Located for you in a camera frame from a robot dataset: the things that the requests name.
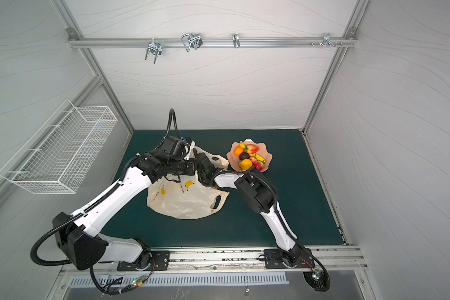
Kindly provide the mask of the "white ventilation grille strip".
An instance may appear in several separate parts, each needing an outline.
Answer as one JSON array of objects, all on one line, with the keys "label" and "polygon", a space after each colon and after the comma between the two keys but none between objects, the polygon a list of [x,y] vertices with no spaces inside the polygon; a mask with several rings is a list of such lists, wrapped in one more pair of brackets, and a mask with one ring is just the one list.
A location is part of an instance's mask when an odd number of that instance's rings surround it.
[{"label": "white ventilation grille strip", "polygon": [[[138,276],[133,275],[96,275],[96,279],[103,287],[117,281],[112,288],[132,285]],[[175,286],[264,286],[288,285],[285,272],[227,272],[227,273],[166,273],[153,274],[142,286],[149,287],[175,287]],[[69,283],[70,288],[95,288],[90,276],[73,276]]]}]

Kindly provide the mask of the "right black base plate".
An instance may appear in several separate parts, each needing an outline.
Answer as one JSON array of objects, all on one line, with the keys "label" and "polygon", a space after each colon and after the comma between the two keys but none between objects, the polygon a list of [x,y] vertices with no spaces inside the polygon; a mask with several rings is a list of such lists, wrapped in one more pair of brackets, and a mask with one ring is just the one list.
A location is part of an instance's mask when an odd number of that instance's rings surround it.
[{"label": "right black base plate", "polygon": [[259,255],[258,260],[262,261],[265,268],[268,270],[288,268],[316,269],[315,260],[312,258],[309,251],[302,251],[293,265],[286,264],[286,261],[283,259],[278,248],[265,249],[263,253]]}]

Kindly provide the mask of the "metal u-bolt clamp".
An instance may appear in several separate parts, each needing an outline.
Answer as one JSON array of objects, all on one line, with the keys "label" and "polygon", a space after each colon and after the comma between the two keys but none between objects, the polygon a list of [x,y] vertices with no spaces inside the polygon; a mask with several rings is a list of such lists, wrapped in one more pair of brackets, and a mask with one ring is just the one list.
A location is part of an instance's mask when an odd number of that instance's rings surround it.
[{"label": "metal u-bolt clamp", "polygon": [[203,40],[200,33],[186,33],[181,36],[181,41],[187,53],[192,49],[197,50],[203,45]]},{"label": "metal u-bolt clamp", "polygon": [[152,40],[147,45],[147,50],[144,59],[147,60],[148,58],[153,57],[153,63],[156,64],[156,61],[159,56],[162,55],[163,47],[160,43],[156,42],[155,40]]}]

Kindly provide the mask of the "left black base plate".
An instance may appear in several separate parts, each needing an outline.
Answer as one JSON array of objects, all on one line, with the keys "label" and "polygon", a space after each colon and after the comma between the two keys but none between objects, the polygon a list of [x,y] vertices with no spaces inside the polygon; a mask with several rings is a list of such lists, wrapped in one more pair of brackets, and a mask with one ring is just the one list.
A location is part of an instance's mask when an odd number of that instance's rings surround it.
[{"label": "left black base plate", "polygon": [[117,271],[166,271],[170,260],[169,251],[146,250],[139,255],[136,261],[120,261],[117,265]]}]

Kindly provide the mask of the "metal bracket with bolts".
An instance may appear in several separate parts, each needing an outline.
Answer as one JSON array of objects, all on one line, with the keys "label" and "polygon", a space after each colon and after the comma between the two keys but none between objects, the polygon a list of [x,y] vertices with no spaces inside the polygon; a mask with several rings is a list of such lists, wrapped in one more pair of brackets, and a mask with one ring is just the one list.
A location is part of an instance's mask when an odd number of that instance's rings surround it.
[{"label": "metal bracket with bolts", "polygon": [[312,47],[321,47],[321,48],[340,48],[341,46],[343,46],[342,42],[334,42],[332,41],[332,37],[330,36],[329,33],[326,33],[323,36],[322,41],[320,42],[310,42],[310,45]]}]

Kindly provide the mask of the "yellow toy lemon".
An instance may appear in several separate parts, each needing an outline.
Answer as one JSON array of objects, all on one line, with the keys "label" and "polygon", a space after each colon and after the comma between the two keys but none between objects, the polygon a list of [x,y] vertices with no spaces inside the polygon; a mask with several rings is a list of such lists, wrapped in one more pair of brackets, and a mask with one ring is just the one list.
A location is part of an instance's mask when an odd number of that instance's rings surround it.
[{"label": "yellow toy lemon", "polygon": [[253,162],[250,159],[244,159],[239,163],[239,167],[243,171],[249,170],[250,167],[252,167],[252,166],[253,166]]}]

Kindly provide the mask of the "small yellow-green toy banana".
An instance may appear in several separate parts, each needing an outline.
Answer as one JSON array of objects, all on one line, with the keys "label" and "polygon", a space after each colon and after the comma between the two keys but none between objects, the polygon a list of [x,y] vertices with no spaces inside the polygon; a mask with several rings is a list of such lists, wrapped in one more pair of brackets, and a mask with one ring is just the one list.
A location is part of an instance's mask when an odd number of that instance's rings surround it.
[{"label": "small yellow-green toy banana", "polygon": [[255,157],[258,161],[262,162],[262,163],[266,163],[267,161],[265,160],[264,157],[260,156],[259,154],[253,154],[253,157]]}]

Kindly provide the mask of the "aluminium top crossbar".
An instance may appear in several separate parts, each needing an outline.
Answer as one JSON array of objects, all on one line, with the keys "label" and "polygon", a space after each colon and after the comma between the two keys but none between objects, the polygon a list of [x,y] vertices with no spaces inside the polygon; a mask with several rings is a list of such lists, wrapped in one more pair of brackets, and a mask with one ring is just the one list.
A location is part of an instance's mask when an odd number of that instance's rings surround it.
[{"label": "aluminium top crossbar", "polygon": [[[242,37],[240,36],[239,48],[320,48],[312,47],[310,42],[320,42],[323,37]],[[184,45],[180,37],[169,38],[82,38],[69,40],[72,48],[77,49],[107,49],[107,48],[147,48],[148,44],[155,40],[164,49],[183,49]],[[202,48],[233,49],[231,37],[202,37]],[[355,47],[357,39],[332,37],[332,41],[341,42],[341,48]]]}]

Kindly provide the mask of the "black round fan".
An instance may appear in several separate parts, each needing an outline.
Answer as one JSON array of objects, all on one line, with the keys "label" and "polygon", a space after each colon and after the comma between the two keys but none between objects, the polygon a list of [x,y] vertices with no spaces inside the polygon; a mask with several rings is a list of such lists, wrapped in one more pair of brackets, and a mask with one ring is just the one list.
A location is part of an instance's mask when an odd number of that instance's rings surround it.
[{"label": "black round fan", "polygon": [[330,276],[326,271],[303,272],[306,283],[316,292],[326,292],[330,289]]}]

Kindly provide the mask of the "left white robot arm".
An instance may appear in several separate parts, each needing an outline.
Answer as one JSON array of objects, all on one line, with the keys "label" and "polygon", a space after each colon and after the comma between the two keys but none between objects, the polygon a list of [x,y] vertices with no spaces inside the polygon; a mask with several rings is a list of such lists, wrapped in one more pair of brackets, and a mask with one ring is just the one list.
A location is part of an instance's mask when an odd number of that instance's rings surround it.
[{"label": "left white robot arm", "polygon": [[197,168],[195,158],[169,161],[152,154],[134,157],[113,185],[72,213],[69,224],[55,234],[57,245],[80,271],[110,262],[127,263],[137,270],[148,268],[152,258],[145,242],[106,236],[101,231],[116,213],[153,183],[168,175],[192,176]]}]

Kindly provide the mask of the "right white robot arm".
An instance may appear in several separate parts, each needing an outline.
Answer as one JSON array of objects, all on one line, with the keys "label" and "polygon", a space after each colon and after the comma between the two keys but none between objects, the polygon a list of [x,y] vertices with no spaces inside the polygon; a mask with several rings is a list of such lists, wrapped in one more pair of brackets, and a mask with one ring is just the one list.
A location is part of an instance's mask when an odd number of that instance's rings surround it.
[{"label": "right white robot arm", "polygon": [[304,263],[311,269],[315,267],[311,251],[304,247],[292,232],[281,212],[275,187],[261,171],[255,167],[246,171],[219,169],[205,153],[194,150],[193,154],[198,161],[201,183],[207,187],[238,190],[251,210],[264,218],[285,266],[294,268]]}]

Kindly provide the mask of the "red strawberry toy upper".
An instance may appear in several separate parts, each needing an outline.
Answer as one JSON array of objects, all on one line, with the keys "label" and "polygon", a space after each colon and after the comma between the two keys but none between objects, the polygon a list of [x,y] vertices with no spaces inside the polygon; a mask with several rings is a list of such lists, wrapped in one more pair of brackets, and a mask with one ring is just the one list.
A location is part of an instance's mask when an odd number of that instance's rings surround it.
[{"label": "red strawberry toy upper", "polygon": [[256,154],[259,151],[259,147],[255,144],[246,144],[244,148],[244,152],[246,152],[249,155]]}]

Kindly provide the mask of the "orange toy fruit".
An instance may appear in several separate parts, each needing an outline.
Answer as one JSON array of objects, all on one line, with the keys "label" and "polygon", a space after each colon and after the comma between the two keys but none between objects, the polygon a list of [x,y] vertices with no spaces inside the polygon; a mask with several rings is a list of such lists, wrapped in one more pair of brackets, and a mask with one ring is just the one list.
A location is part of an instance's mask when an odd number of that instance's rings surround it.
[{"label": "orange toy fruit", "polygon": [[234,155],[239,157],[242,153],[244,152],[244,148],[241,146],[238,146],[235,150],[234,150]]}]

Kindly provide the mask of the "cream banana-print plastic bag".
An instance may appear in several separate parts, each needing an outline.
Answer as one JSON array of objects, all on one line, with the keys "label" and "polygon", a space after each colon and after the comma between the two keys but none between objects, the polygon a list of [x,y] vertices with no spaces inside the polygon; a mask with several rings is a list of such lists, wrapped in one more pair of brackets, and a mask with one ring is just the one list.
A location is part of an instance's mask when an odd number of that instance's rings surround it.
[{"label": "cream banana-print plastic bag", "polygon": [[[193,149],[195,143],[182,139],[188,144],[188,152],[184,159],[195,159]],[[147,153],[147,161],[142,161],[143,166],[156,166],[147,172],[152,185],[148,188],[147,205],[155,212],[170,216],[179,220],[197,220],[211,216],[224,206],[229,193],[221,191],[217,187],[206,187],[198,180],[197,170],[194,176],[167,175],[166,165],[171,161],[161,156],[159,147]],[[197,152],[205,153],[212,164],[221,170],[226,170],[229,166],[227,159],[220,155],[212,155],[201,148],[196,148]]]}]

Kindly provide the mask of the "dark brown toy fruit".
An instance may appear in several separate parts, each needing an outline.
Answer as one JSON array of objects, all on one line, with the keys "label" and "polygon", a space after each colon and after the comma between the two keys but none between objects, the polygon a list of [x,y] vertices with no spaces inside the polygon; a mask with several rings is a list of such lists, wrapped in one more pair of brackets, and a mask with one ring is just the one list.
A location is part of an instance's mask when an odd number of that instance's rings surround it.
[{"label": "dark brown toy fruit", "polygon": [[248,160],[250,158],[250,155],[247,153],[247,152],[242,152],[240,155],[239,155],[239,159],[241,160],[241,161],[243,161],[243,160]]}]

